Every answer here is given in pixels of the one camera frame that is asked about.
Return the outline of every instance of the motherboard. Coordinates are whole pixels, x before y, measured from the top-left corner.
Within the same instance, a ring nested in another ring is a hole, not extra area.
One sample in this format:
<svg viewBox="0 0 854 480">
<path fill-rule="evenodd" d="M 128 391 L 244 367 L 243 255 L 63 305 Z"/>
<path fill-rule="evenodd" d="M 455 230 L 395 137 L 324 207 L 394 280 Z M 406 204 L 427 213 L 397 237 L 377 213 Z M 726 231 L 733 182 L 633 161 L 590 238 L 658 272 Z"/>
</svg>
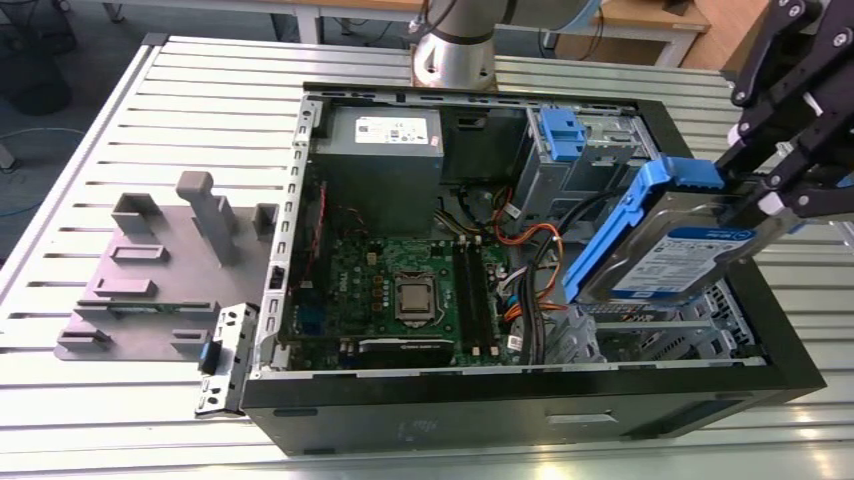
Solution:
<svg viewBox="0 0 854 480">
<path fill-rule="evenodd" d="M 517 352 L 507 351 L 501 341 L 501 302 L 489 293 L 506 268 L 501 245 L 367 237 L 335 240 L 324 301 L 306 301 L 295 312 L 303 334 L 298 367 L 513 363 Z"/>
</svg>

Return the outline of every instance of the blue tab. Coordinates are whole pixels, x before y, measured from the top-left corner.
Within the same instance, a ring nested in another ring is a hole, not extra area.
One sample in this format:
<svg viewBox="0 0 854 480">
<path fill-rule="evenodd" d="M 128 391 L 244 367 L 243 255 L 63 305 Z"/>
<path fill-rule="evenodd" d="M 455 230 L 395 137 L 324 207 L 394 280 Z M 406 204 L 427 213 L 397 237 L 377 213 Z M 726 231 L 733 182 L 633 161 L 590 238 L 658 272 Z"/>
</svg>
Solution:
<svg viewBox="0 0 854 480">
<path fill-rule="evenodd" d="M 715 164 L 697 158 L 665 157 L 674 183 L 682 187 L 723 188 Z"/>
<path fill-rule="evenodd" d="M 545 108 L 539 111 L 543 135 L 551 147 L 555 162 L 574 162 L 582 156 L 587 145 L 587 129 L 565 108 Z"/>
</svg>

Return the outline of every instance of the cpu socket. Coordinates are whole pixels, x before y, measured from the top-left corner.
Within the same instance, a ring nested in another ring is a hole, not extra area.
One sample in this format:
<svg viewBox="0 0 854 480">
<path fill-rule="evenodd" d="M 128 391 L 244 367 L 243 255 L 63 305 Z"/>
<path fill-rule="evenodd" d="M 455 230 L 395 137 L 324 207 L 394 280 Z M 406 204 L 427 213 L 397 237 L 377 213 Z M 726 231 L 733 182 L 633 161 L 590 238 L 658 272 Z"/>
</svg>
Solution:
<svg viewBox="0 0 854 480">
<path fill-rule="evenodd" d="M 437 319 L 435 283 L 433 273 L 395 274 L 395 319 L 410 328 L 422 328 Z"/>
</svg>

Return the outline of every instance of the workbench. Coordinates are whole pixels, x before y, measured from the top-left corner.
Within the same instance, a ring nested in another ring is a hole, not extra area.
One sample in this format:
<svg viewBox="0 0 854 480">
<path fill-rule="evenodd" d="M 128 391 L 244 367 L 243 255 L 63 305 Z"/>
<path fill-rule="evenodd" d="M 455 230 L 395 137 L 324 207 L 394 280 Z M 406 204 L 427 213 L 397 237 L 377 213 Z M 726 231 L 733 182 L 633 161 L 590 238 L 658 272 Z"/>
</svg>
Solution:
<svg viewBox="0 0 854 480">
<path fill-rule="evenodd" d="M 174 184 L 200 169 L 232 206 L 275 203 L 302 83 L 409 85 L 409 64 L 399 50 L 272 42 L 172 37 L 140 48 L 0 270 L 0 475 L 152 478 L 190 469 L 210 479 L 251 469 L 282 478 L 271 470 L 286 469 L 294 479 L 850 478 L 848 225 L 809 225 L 757 257 L 828 388 L 673 440 L 286 459 L 248 420 L 194 420 L 194 364 L 55 359 L 119 195 L 180 204 Z M 695 156 L 714 159 L 726 149 L 738 112 L 713 73 L 509 57 L 497 72 L 503 91 L 661 100 Z"/>
<path fill-rule="evenodd" d="M 409 23 L 422 3 L 422 0 L 122 0 L 103 5 L 114 22 L 123 19 L 119 4 L 292 15 L 299 26 L 300 41 L 318 44 L 323 43 L 324 17 Z M 602 36 L 663 42 L 665 48 L 655 65 L 678 67 L 697 36 L 709 30 L 709 22 L 694 6 L 689 14 L 679 17 L 663 12 L 662 5 L 661 0 L 651 3 L 650 0 L 611 0 L 603 6 L 606 23 Z M 499 25 L 499 28 L 537 31 L 510 25 Z M 595 21 L 573 33 L 595 36 Z M 543 32 L 546 48 L 554 48 L 555 42 L 557 34 Z"/>
</svg>

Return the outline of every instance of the ram slot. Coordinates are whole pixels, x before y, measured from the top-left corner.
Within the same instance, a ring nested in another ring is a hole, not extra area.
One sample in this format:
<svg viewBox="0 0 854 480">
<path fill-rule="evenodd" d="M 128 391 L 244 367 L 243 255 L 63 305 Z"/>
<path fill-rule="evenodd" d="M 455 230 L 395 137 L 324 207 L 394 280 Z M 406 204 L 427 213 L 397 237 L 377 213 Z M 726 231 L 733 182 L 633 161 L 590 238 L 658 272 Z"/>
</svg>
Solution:
<svg viewBox="0 0 854 480">
<path fill-rule="evenodd" d="M 469 291 L 471 299 L 473 318 L 475 332 L 478 336 L 478 346 L 481 355 L 490 355 L 491 347 L 495 345 L 495 335 L 493 332 L 493 314 L 490 312 L 490 300 L 486 285 L 486 266 L 481 256 L 481 247 L 469 246 L 466 252 L 469 257 Z"/>
<path fill-rule="evenodd" d="M 478 346 L 478 331 L 471 308 L 469 259 L 465 249 L 465 246 L 454 245 L 454 289 L 457 291 L 457 312 L 463 351 L 471 352 L 473 348 Z"/>
</svg>

